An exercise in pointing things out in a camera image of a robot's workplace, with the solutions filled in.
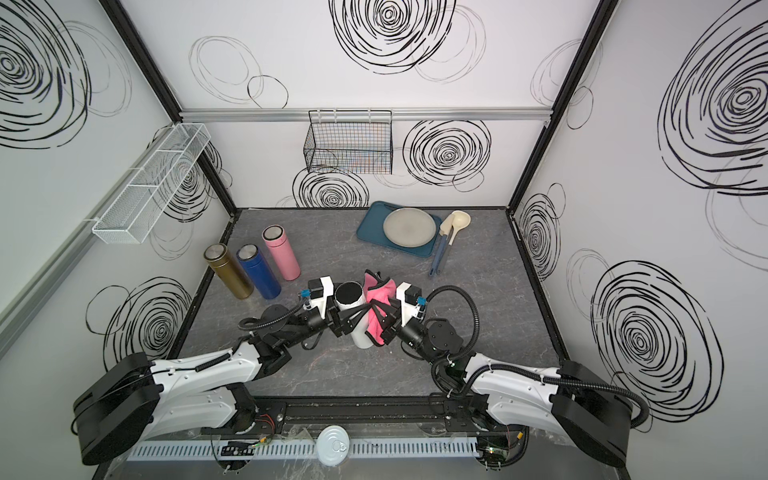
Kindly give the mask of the beige ladle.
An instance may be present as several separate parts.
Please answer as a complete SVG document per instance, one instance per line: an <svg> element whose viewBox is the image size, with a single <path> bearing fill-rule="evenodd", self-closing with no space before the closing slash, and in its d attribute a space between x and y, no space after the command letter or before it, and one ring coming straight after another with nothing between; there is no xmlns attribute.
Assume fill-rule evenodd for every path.
<svg viewBox="0 0 768 480"><path fill-rule="evenodd" d="M451 229L448 244L452 245L455 241L457 234L467 228L471 223L471 216L464 211L456 210L451 214Z"/></svg>

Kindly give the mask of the grey round plate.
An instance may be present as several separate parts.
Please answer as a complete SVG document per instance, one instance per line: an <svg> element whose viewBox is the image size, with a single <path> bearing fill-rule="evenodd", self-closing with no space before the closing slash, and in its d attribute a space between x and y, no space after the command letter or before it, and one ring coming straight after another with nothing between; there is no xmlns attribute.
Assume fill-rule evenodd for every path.
<svg viewBox="0 0 768 480"><path fill-rule="evenodd" d="M433 240L437 225L431 215L416 208L399 208L382 224L385 237L395 245L417 248Z"/></svg>

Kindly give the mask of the pink thermos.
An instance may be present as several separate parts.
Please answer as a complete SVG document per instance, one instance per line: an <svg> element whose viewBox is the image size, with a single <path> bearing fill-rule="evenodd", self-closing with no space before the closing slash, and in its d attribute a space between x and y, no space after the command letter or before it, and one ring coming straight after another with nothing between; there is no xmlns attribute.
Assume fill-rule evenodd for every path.
<svg viewBox="0 0 768 480"><path fill-rule="evenodd" d="M263 230L262 239L282 277L286 281L293 281L299 278L301 268L285 229L280 225L270 225Z"/></svg>

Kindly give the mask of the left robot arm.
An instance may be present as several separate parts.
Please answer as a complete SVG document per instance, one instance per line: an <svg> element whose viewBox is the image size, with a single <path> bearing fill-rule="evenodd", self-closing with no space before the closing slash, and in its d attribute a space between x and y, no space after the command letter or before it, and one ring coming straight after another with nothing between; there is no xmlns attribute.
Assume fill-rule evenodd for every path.
<svg viewBox="0 0 768 480"><path fill-rule="evenodd" d="M341 310L333 300L276 306L239 326L245 336L221 351L171 360L143 352L120 360L73 405L83 464L99 465L138 442L191 429L231 434L272 426L247 383L274 374L291 358L291 346L326 329L350 333L349 322L365 317L369 304Z"/></svg>

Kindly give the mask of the white mesh shelf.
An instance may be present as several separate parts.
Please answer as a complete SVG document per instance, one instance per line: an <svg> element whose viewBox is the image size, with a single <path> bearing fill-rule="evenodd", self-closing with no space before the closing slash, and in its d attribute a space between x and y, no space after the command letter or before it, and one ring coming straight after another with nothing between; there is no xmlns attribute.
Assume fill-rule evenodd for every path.
<svg viewBox="0 0 768 480"><path fill-rule="evenodd" d="M148 148L117 198L92 227L106 244L140 244L158 221L199 219L210 205L210 186L198 166L210 134L201 123L178 123Z"/></svg>

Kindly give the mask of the blue handled utensil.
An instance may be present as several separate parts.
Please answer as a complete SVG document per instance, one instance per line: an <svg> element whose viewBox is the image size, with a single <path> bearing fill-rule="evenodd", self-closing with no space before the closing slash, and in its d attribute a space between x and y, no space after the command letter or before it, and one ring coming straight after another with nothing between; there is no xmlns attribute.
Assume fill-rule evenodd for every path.
<svg viewBox="0 0 768 480"><path fill-rule="evenodd" d="M438 246L434 255L428 275L434 277L437 274L438 266L444 253L448 241L448 235L453 225L454 213L450 213L441 223L438 231Z"/></svg>

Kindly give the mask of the gold thermos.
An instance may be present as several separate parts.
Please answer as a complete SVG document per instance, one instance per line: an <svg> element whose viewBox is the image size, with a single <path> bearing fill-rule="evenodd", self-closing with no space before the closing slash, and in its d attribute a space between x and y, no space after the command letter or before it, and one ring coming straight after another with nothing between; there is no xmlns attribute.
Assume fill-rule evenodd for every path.
<svg viewBox="0 0 768 480"><path fill-rule="evenodd" d="M204 259L224 285L239 300L249 298L254 286L228 246L216 243L204 251Z"/></svg>

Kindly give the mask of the pink cloth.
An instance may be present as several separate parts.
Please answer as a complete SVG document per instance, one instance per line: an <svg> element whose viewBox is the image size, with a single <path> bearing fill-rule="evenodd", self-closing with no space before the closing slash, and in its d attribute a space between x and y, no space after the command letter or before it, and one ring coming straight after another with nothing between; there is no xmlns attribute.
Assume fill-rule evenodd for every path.
<svg viewBox="0 0 768 480"><path fill-rule="evenodd" d="M390 299L396 295L396 284L391 278L384 278L379 273L366 269L363 291L366 302L370 305L367 312L366 336L376 346L383 346L382 332L384 328L381 326L381 321L388 315L383 306L391 305Z"/></svg>

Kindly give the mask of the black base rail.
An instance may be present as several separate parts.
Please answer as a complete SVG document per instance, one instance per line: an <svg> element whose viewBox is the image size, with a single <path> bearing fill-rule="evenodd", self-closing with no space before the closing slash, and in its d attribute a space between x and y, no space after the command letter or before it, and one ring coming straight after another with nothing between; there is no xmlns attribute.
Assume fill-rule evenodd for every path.
<svg viewBox="0 0 768 480"><path fill-rule="evenodd" d="M254 409L242 420L234 418L222 427L204 427L201 432L234 437L236 435L282 434L295 425L331 424L428 424L449 433L473 436L526 438L530 428L515 421L504 425L485 411L485 397L450 397L433 393L427 396L378 397L256 397Z"/></svg>

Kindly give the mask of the blue thermos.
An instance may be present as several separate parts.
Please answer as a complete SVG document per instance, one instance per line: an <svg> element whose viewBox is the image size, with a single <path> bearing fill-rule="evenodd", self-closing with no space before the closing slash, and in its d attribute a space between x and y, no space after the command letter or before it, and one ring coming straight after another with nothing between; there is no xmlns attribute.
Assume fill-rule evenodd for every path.
<svg viewBox="0 0 768 480"><path fill-rule="evenodd" d="M281 286L261 250L255 244L243 245L237 251L237 259L256 290L266 300L281 293Z"/></svg>

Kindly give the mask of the teal tray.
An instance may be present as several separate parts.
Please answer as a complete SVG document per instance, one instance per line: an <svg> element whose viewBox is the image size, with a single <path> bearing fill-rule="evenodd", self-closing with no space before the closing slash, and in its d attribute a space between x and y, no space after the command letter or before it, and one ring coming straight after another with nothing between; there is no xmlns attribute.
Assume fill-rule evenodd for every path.
<svg viewBox="0 0 768 480"><path fill-rule="evenodd" d="M366 215L364 216L362 222L357 228L356 235L359 240L372 243L378 246L386 247L389 249L394 249L400 252L404 252L416 257L420 258L428 258L432 255L433 248L436 246L437 238L438 238L438 227L440 226L442 219L434 214L430 214L426 212L425 210L419 210L421 212L421 217L430 217L430 220L427 222L427 225L430 226L430 229L428 229L428 232L431 233L431 235L426 238L426 242L422 245L418 246L412 246L412 245L400 245L397 242L391 241L386 233L384 224L386 223L386 218L389 217L392 213L401 210L402 206L384 202L384 201L376 201L374 202L369 210L367 211Z"/></svg>

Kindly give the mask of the white round can lid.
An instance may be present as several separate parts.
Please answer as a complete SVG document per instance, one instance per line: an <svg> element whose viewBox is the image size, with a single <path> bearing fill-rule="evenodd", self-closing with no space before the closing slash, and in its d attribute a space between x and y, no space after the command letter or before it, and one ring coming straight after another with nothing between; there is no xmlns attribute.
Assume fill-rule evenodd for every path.
<svg viewBox="0 0 768 480"><path fill-rule="evenodd" d="M347 431L338 425L324 428L315 442L315 451L321 464L328 467L341 465L350 451L350 437Z"/></svg>

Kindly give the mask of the white thermos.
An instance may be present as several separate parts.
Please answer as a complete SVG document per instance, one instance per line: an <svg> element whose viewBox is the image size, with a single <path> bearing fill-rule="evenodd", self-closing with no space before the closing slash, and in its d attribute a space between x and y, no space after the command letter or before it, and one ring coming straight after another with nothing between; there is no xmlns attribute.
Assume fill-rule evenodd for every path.
<svg viewBox="0 0 768 480"><path fill-rule="evenodd" d="M371 348L373 342L367 336L369 321L362 286L354 281L341 283L336 287L334 300L339 310L341 332L350 335L357 348Z"/></svg>

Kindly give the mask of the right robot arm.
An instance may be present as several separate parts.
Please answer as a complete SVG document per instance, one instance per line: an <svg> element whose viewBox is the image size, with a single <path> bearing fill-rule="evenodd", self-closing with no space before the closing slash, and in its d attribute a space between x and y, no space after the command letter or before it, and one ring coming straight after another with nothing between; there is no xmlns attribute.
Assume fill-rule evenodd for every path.
<svg viewBox="0 0 768 480"><path fill-rule="evenodd" d="M526 367L470 351L447 321L421 319L421 306L398 300L369 305L381 339L399 339L429 362L436 386L474 408L481 428L520 426L562 435L590 457L625 467L635 423L632 392L573 361Z"/></svg>

